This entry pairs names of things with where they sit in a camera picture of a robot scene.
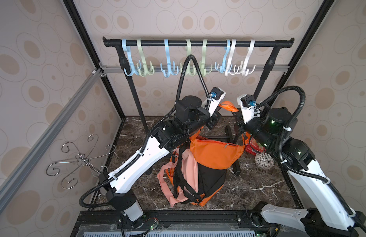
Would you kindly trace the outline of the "orange sling bag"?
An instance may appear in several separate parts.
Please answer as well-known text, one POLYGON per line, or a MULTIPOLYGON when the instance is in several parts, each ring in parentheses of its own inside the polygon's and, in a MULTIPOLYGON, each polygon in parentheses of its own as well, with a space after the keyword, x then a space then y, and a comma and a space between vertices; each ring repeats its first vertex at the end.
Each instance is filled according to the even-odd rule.
POLYGON ((242 136, 242 145, 225 143, 216 140, 210 140, 200 136, 201 130, 198 130, 190 139, 190 151, 195 160, 206 167, 212 169, 228 169, 244 153, 250 135, 242 136))

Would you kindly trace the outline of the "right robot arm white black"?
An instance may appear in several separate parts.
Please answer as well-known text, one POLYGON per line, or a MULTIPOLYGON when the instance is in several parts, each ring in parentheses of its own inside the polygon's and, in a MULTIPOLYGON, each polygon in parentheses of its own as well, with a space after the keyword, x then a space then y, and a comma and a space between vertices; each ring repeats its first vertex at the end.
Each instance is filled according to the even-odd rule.
POLYGON ((235 130, 249 133, 268 154, 304 188, 314 208, 292 209, 261 202, 257 214, 263 222, 291 227, 310 237, 357 237, 356 228, 366 233, 365 215, 352 209, 324 174, 309 146, 290 136, 302 106, 294 113, 273 108, 266 119, 259 107, 242 107, 234 112, 235 130))

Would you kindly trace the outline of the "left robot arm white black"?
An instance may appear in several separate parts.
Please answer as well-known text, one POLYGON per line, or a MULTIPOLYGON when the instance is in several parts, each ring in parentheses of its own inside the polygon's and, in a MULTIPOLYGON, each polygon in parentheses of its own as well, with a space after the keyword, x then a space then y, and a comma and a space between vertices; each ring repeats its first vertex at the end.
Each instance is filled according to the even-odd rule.
POLYGON ((144 212, 132 191, 134 183, 157 161, 184 144, 201 127, 216 121, 216 109, 225 97, 210 93, 206 103, 196 96, 177 100, 173 108, 147 133, 142 147, 119 168, 99 177, 107 189, 108 204, 136 222, 144 212))

